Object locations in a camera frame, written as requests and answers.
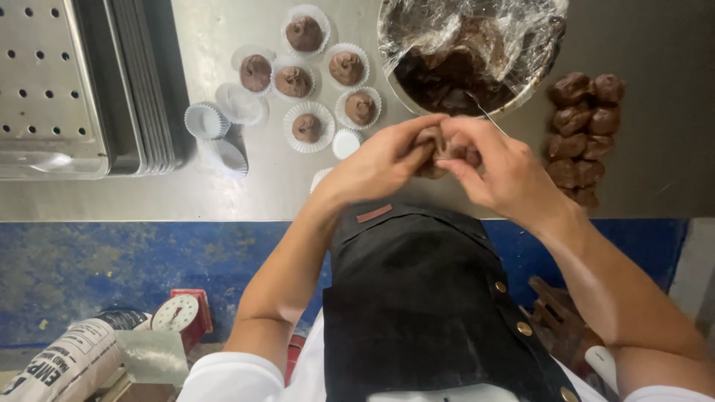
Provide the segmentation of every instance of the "white paper cupcake liner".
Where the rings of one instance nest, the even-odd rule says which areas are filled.
[[[352,52],[352,53],[357,54],[360,57],[360,60],[362,60],[363,66],[365,66],[365,71],[363,71],[362,79],[355,85],[350,85],[349,87],[345,86],[345,85],[335,81],[335,78],[333,78],[332,75],[330,74],[330,60],[332,60],[332,57],[340,52]],[[339,44],[336,44],[335,46],[330,47],[330,49],[325,51],[325,60],[323,62],[323,70],[325,71],[326,76],[330,77],[329,78],[330,82],[333,85],[335,85],[336,88],[338,88],[341,91],[347,91],[351,88],[361,87],[361,86],[365,85],[365,83],[368,81],[368,77],[370,77],[370,59],[368,59],[368,54],[365,53],[365,51],[362,50],[360,47],[357,47],[354,44],[339,43]]]
[[[320,183],[320,180],[325,179],[325,176],[327,176],[327,174],[330,173],[331,170],[332,168],[328,167],[327,169],[318,170],[318,172],[315,173],[315,176],[313,176],[313,183],[310,185],[310,194],[315,191],[315,188],[317,187],[318,183]]]
[[[369,97],[373,98],[373,101],[375,101],[375,117],[373,120],[369,123],[367,123],[364,126],[359,126],[355,124],[350,118],[345,114],[345,102],[347,101],[347,98],[350,97],[352,94],[357,94],[358,92],[364,92],[366,93]],[[375,122],[380,118],[380,113],[383,110],[383,101],[380,99],[380,94],[375,88],[370,88],[370,87],[356,87],[352,88],[346,93],[340,95],[339,98],[337,98],[337,104],[335,105],[335,116],[337,117],[337,120],[343,125],[345,125],[347,128],[350,129],[356,129],[356,130],[363,130],[363,129],[368,129],[370,128]]]
[[[270,75],[270,84],[271,87],[273,87],[273,92],[283,100],[287,100],[289,102],[300,102],[300,101],[305,101],[307,98],[310,97],[310,95],[313,93],[313,90],[315,90],[315,85],[316,82],[315,80],[319,78],[320,76],[317,75],[316,72],[313,71],[313,69],[310,67],[310,65],[301,59],[296,59],[294,57],[286,57],[286,56],[281,56],[278,57],[272,64],[272,69],[273,73]],[[278,90],[278,88],[275,86],[275,77],[278,75],[278,72],[283,68],[283,67],[300,67],[301,69],[304,69],[305,72],[310,75],[310,83],[312,86],[310,87],[310,92],[308,92],[307,95],[305,95],[302,98],[294,98],[294,97],[289,97],[286,94],[283,94],[281,91]]]
[[[335,134],[335,138],[332,140],[332,153],[339,160],[344,160],[352,155],[353,152],[357,151],[362,144],[363,136],[360,135],[359,131],[341,129]]]
[[[239,82],[241,80],[241,64],[243,63],[243,59],[248,56],[252,56],[253,54],[259,54],[260,56],[263,56],[269,63],[271,63],[271,67],[273,66],[273,62],[275,61],[275,52],[273,50],[266,49],[264,47],[256,46],[253,44],[241,46],[240,48],[236,49],[236,51],[233,52],[233,55],[231,56],[231,67],[234,69],[234,71],[238,72]],[[268,87],[266,89],[263,89],[261,92],[251,92],[248,89],[246,90],[257,97],[263,97],[270,92],[271,84],[268,84]]]
[[[199,152],[210,167],[228,177],[242,179],[248,174],[246,158],[238,148],[222,139],[199,142]]]
[[[293,46],[290,45],[288,37],[285,34],[285,28],[296,16],[309,16],[313,18],[318,25],[320,25],[320,30],[322,31],[322,43],[320,44],[318,50],[314,52],[299,52],[298,50],[293,49]],[[310,4],[301,4],[288,10],[288,15],[285,17],[283,25],[280,28],[280,38],[284,48],[288,51],[288,53],[295,57],[308,58],[320,54],[320,52],[325,50],[327,41],[330,40],[330,21],[321,9]]]
[[[293,122],[295,122],[295,119],[301,114],[313,114],[320,120],[322,134],[320,135],[320,139],[313,144],[298,141],[295,139],[295,136],[293,136]],[[291,108],[283,118],[283,134],[291,148],[296,151],[304,154],[318,152],[330,145],[332,138],[335,136],[335,119],[327,107],[317,102],[303,102]]]
[[[252,126],[268,115],[268,102],[241,84],[226,82],[216,89],[216,105],[234,124]]]
[[[198,139],[223,138],[231,122],[211,102],[200,102],[189,106],[184,113],[184,123],[191,135]]]

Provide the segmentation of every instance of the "chocolate truffle in paper cup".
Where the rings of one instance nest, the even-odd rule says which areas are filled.
[[[356,130],[367,129],[380,117],[382,100],[377,90],[358,87],[340,95],[335,106],[337,120]]]
[[[307,63],[279,57],[273,63],[271,83],[278,97],[295,102],[310,96],[315,88],[315,75]]]
[[[257,96],[270,91],[270,77],[275,53],[270,50],[246,45],[238,48],[231,56],[231,67],[240,73],[241,85]]]
[[[283,27],[283,45],[296,57],[319,54],[330,39],[330,21],[319,8],[309,4],[290,9]]]
[[[336,44],[325,52],[325,70],[341,90],[364,85],[370,76],[370,61],[354,44]]]
[[[223,139],[199,142],[199,153],[207,165],[228,177],[242,179],[248,174],[246,158]]]
[[[352,155],[353,152],[357,151],[362,143],[363,136],[360,135],[359,131],[341,129],[335,134],[335,138],[332,140],[332,153],[339,160],[344,160]]]
[[[184,124],[189,133],[198,139],[223,138],[231,123],[211,102],[200,102],[189,106],[184,113]]]
[[[313,182],[310,185],[310,194],[315,191],[315,188],[320,183],[320,181],[325,179],[325,176],[327,176],[327,174],[330,172],[332,172],[332,168],[328,167],[327,169],[318,170],[318,172],[315,173],[315,176],[313,176]]]
[[[257,97],[239,84],[226,82],[216,89],[216,105],[234,124],[252,126],[268,115],[265,98]]]
[[[317,102],[303,102],[291,108],[283,118],[283,134],[296,151],[318,152],[330,145],[335,135],[335,119],[327,107]]]

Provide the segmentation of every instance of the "metal countertop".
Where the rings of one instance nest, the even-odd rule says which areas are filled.
[[[377,15],[382,0],[314,0],[331,20],[330,44],[361,46],[370,80],[383,98],[370,136],[412,117],[380,68]],[[300,0],[172,0],[191,103],[213,101],[223,82],[238,82],[230,57],[243,44],[286,54],[280,32]],[[498,120],[510,136],[540,152],[553,107],[544,90],[562,74],[614,73],[628,81],[616,152],[604,161],[594,217],[715,216],[715,3],[712,0],[572,0],[556,65],[533,98]],[[322,55],[311,59],[322,65]],[[311,96],[331,111],[339,91],[325,73]],[[229,134],[247,151],[243,181],[221,176],[193,157],[160,177],[74,182],[0,183],[0,221],[291,220],[305,202],[313,175],[338,162],[330,148],[291,149],[282,118],[292,106],[273,97],[267,124],[234,126]],[[494,217],[469,203],[452,177],[413,180],[404,190],[476,217]]]

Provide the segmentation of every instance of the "gold button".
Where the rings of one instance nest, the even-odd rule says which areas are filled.
[[[524,334],[526,336],[531,336],[531,334],[534,333],[531,330],[531,327],[527,323],[521,323],[521,322],[517,323],[516,329],[518,329],[519,332],[521,332],[522,334]]]
[[[566,402],[578,402],[576,395],[566,387],[561,387],[561,398],[563,398]]]

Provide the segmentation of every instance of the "person's right hand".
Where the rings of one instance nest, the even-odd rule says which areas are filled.
[[[440,123],[453,144],[474,145],[482,154],[484,173],[463,160],[442,160],[439,167],[459,179],[469,199],[529,230],[540,232],[578,206],[551,181],[531,148],[505,136],[493,123],[456,117]]]

